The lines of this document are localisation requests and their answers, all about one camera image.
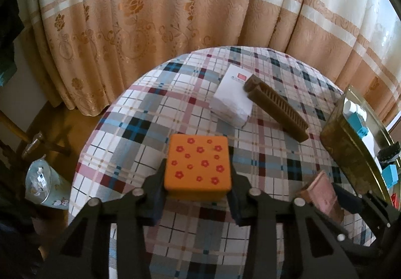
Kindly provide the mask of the orange flowered cube box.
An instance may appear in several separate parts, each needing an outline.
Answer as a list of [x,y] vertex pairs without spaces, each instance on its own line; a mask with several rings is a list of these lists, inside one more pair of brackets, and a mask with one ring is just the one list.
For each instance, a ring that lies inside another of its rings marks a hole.
[[164,188],[184,201],[223,199],[231,189],[230,155],[225,136],[175,133],[170,137]]

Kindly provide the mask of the teal long toy brick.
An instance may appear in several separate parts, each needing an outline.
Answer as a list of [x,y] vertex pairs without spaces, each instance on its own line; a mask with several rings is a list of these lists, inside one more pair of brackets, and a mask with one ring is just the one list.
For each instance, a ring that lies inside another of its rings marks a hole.
[[395,164],[390,164],[385,167],[381,174],[387,189],[392,188],[398,182],[397,167]]

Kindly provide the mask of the copper pink rectangular box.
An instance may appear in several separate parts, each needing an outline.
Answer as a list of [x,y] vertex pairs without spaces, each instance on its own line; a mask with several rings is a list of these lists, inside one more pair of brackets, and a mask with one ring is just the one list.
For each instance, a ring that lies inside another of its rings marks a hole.
[[312,179],[297,193],[306,203],[312,203],[319,211],[341,224],[344,211],[325,171],[318,171]]

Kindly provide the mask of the white paper box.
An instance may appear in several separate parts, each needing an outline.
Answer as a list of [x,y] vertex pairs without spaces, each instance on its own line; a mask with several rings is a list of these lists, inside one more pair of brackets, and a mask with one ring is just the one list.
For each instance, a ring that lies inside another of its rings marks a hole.
[[242,128],[251,116],[253,102],[244,90],[251,76],[252,73],[230,64],[209,103],[211,112],[233,127]]

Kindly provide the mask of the brown wooden comb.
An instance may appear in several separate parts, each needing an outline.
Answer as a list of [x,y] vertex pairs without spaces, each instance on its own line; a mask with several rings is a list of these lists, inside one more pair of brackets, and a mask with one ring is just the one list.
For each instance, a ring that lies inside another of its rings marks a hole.
[[243,89],[247,97],[279,123],[294,140],[302,143],[309,138],[308,123],[271,86],[251,75]]

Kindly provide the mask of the teal bear toy brick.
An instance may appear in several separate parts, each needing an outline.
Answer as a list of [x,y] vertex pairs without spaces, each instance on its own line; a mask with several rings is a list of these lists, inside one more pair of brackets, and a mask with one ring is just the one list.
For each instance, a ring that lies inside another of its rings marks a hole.
[[355,133],[357,133],[359,138],[362,139],[368,135],[368,127],[366,122],[359,113],[354,112],[350,114],[347,118],[347,121]]

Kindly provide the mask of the red toy brick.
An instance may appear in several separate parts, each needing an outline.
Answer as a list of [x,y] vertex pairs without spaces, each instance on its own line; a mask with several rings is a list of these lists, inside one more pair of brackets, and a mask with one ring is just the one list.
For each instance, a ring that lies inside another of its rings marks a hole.
[[400,208],[400,198],[397,193],[391,194],[391,203],[395,209],[398,210]]

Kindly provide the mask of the grey black hair brush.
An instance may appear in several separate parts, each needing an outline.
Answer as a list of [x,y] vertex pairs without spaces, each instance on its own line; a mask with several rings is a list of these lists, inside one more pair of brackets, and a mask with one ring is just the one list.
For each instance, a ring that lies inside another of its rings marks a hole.
[[384,169],[387,166],[394,164],[396,159],[400,154],[400,143],[393,143],[391,146],[381,149],[378,152],[377,159],[381,165],[381,168]]

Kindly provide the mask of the white plastic bottle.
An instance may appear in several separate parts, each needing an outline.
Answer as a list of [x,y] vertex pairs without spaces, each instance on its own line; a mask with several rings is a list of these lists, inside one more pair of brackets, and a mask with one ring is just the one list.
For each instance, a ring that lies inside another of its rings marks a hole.
[[343,114],[346,118],[357,113],[364,121],[367,120],[367,112],[358,104],[346,99],[343,107]]

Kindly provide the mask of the gold metal tin tray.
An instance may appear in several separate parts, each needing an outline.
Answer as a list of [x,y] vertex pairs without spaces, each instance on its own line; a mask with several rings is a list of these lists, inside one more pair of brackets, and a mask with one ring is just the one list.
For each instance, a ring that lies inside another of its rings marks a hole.
[[343,115],[346,98],[367,111],[367,125],[379,141],[380,147],[393,144],[393,139],[374,110],[363,96],[349,85],[320,133],[322,145],[342,170],[356,193],[364,194],[371,190],[385,201],[391,202],[393,189],[387,189],[372,155]]

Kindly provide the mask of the white paper tray liner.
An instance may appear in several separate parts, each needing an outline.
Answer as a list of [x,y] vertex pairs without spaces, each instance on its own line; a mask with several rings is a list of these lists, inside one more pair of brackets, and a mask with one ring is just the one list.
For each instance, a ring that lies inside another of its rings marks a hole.
[[379,160],[377,159],[377,155],[378,155],[378,152],[385,147],[379,146],[379,141],[374,137],[372,130],[369,129],[369,127],[368,127],[368,135],[362,139],[360,138],[360,140],[364,143],[368,152],[372,155],[374,162],[378,166],[379,171],[381,173],[383,169],[381,168]]

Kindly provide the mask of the plaid tablecloth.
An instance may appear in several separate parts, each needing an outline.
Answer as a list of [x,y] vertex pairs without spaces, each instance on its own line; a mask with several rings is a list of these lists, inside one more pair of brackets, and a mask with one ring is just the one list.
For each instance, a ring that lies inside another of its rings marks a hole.
[[[309,138],[299,143],[258,107],[243,127],[217,118],[209,103],[229,66],[260,77],[301,114]],[[85,144],[73,179],[69,217],[90,198],[118,199],[158,169],[175,133],[187,136],[173,178],[217,185],[226,172],[225,136],[235,170],[254,187],[289,201],[318,171],[350,189],[320,142],[320,132],[342,96],[336,85],[297,59],[268,48],[217,47],[173,58],[135,81],[109,107]],[[225,200],[170,199],[157,226],[145,230],[153,278],[240,278],[249,228],[231,219]]]

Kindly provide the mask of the cream and orange curtain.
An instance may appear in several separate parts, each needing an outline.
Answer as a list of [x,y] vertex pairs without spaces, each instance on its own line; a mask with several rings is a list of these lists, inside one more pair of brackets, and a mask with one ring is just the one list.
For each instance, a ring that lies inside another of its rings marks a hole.
[[98,115],[153,67],[219,46],[269,47],[400,112],[400,19],[389,0],[17,0],[48,101]]

